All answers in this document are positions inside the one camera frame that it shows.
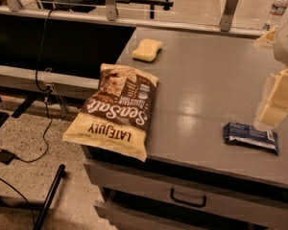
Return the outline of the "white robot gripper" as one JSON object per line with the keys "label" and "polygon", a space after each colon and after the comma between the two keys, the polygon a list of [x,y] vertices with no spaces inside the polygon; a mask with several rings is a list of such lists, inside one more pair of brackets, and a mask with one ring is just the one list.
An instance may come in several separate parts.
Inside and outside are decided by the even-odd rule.
{"label": "white robot gripper", "polygon": [[[259,37],[254,45],[262,48],[274,46],[277,61],[288,65],[288,9],[278,26]],[[278,74],[270,73],[263,87],[261,102],[256,109],[253,126],[267,131],[276,128],[288,115],[288,66]]]}

